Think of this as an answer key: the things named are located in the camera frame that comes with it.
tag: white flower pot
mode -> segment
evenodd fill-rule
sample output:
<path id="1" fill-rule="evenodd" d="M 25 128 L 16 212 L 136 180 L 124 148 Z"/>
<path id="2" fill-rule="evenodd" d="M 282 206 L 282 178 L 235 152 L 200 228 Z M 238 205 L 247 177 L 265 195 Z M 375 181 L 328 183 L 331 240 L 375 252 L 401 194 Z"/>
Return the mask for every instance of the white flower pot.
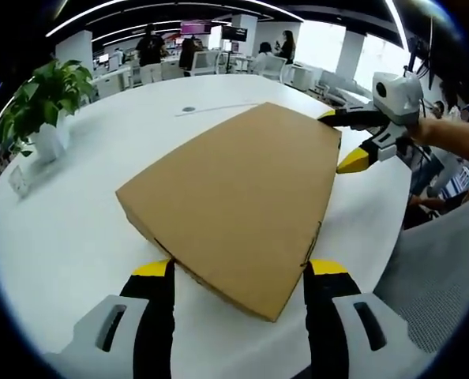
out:
<path id="1" fill-rule="evenodd" d="M 51 124 L 43 124 L 38 133 L 29 135 L 34 144 L 39 158 L 44 163 L 52 162 L 64 154 L 69 146 L 69 131 L 65 126 L 66 114 L 59 112 L 57 127 Z"/>

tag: window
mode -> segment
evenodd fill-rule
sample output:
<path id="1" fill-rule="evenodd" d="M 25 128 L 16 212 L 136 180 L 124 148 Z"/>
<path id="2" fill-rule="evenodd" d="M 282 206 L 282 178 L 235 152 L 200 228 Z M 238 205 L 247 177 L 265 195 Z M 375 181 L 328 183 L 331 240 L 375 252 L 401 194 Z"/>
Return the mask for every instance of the window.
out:
<path id="1" fill-rule="evenodd" d="M 410 61 L 410 53 L 384 39 L 368 35 L 362 45 L 361 57 L 355 72 L 355 81 L 362 87 L 372 90 L 373 75 L 377 72 L 403 75 L 404 66 Z M 414 71 L 422 61 L 415 59 Z"/>
<path id="2" fill-rule="evenodd" d="M 295 60 L 306 65 L 336 71 L 342 51 L 345 27 L 305 21 L 299 29 Z"/>

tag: flat cardboard box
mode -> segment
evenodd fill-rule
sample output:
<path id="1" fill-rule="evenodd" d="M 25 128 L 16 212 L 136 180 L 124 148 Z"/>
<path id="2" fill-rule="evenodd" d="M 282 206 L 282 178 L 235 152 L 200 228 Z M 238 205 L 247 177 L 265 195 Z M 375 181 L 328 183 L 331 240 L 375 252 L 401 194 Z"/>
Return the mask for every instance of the flat cardboard box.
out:
<path id="1" fill-rule="evenodd" d="M 276 321 L 317 240 L 340 139 L 265 103 L 176 148 L 117 198 L 131 224 L 196 280 Z"/>

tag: potted plant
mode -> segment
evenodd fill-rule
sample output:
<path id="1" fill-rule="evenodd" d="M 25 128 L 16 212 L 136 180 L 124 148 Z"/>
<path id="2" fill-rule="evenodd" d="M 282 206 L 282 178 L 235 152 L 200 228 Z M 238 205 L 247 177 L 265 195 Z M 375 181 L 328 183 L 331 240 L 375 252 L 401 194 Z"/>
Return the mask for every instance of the potted plant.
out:
<path id="1" fill-rule="evenodd" d="M 24 156 L 31 154 L 26 145 L 33 144 L 43 161 L 58 158 L 69 143 L 63 119 L 80 108 L 82 96 L 92 94 L 89 79 L 79 61 L 53 60 L 36 69 L 3 112 L 0 144 L 11 140 Z"/>

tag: small white card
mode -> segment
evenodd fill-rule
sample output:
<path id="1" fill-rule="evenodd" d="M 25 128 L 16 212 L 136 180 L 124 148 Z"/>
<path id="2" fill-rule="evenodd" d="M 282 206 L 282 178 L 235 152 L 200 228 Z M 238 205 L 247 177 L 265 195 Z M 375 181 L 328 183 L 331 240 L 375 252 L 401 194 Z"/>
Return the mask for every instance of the small white card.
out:
<path id="1" fill-rule="evenodd" d="M 20 166 L 15 167 L 10 173 L 8 182 L 10 187 L 12 187 L 12 190 L 20 197 L 24 197 L 28 194 L 29 186 L 24 180 L 24 175 L 22 174 Z"/>

